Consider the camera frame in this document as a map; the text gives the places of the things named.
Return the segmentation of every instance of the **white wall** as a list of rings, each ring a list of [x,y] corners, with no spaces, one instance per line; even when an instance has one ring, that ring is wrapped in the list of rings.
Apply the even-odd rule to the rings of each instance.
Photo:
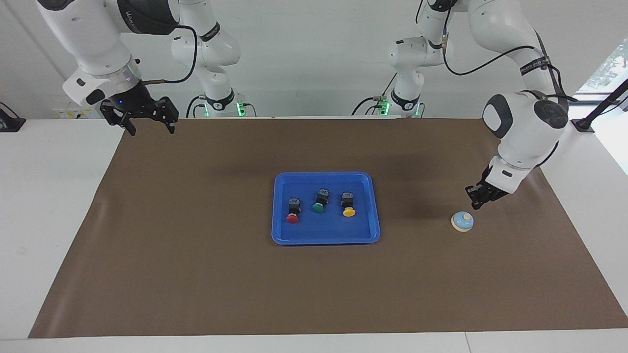
[[[521,2],[571,93],[628,36],[623,0]],[[241,62],[227,68],[234,87],[267,116],[349,114],[361,98],[380,94],[392,77],[394,70],[386,61],[389,44],[418,35],[414,24],[418,1],[214,0],[212,4],[223,29],[242,45]],[[19,21],[9,21],[9,8]],[[27,117],[53,117],[46,111],[51,95],[62,95],[60,77],[68,77],[75,62],[41,20],[35,0],[0,0],[0,13],[0,97]],[[450,61],[456,69],[475,67],[494,56],[474,43],[466,15],[456,17],[451,32],[456,47]],[[186,74],[171,57],[172,37],[123,35],[143,60],[146,79]],[[27,57],[17,54],[16,42],[29,50]],[[426,116],[478,116],[493,94],[523,88],[517,67],[507,58],[467,77],[455,77],[444,67],[423,73]],[[172,96],[180,111],[191,97],[202,93],[195,79],[151,91]]]

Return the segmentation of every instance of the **blue plastic tray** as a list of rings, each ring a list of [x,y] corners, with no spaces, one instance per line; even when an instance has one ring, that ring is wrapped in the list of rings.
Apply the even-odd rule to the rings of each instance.
[[[325,213],[314,212],[318,189],[330,191]],[[343,192],[354,193],[356,215],[340,206]],[[290,224],[288,199],[301,199],[299,223]],[[282,173],[275,179],[273,240],[280,245],[370,244],[381,233],[371,177],[362,172]]]

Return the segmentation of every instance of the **brown table mat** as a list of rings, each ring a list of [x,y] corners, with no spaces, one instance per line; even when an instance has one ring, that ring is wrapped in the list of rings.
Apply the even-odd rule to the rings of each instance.
[[[453,229],[497,146],[482,121],[136,125],[30,337],[628,327],[540,170]],[[276,245],[275,176],[345,170],[373,178],[379,242]]]

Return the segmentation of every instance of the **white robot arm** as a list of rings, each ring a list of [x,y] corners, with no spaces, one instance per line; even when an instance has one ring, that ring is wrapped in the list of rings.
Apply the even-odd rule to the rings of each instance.
[[[423,36],[398,41],[391,48],[392,63],[402,79],[391,92],[391,114],[410,115],[417,109],[423,86],[417,69],[448,65],[447,18],[452,11],[468,13],[471,34],[480,46],[519,65],[527,88],[495,95],[485,106],[484,122],[501,144],[481,181],[466,189],[473,208],[479,209],[514,193],[530,171],[551,156],[568,122],[568,97],[518,0],[427,0],[419,20]],[[415,45],[408,49],[408,43]]]
[[[219,66],[237,63],[240,48],[233,38],[220,31],[208,0],[37,2],[52,32],[78,63],[78,70],[64,83],[64,91],[81,106],[93,105],[106,98],[101,111],[111,125],[120,125],[135,134],[131,119],[148,117],[164,123],[170,133],[174,133],[177,109],[167,97],[153,100],[146,85],[180,83],[190,76],[177,81],[142,81],[137,66],[139,60],[134,59],[122,43],[121,32],[169,35],[175,28],[197,30],[196,39],[190,40],[191,35],[188,35],[175,40],[175,58],[190,68],[194,61],[197,63],[195,68],[207,69],[197,72],[197,76],[203,83],[208,101],[225,102],[232,92],[229,79]],[[223,111],[230,114],[230,107],[225,104]]]

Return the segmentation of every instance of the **round blue object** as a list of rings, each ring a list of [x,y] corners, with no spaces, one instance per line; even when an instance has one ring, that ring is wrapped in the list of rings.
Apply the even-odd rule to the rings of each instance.
[[[468,232],[473,228],[474,219],[468,212],[458,212],[452,217],[452,225],[459,232]]]

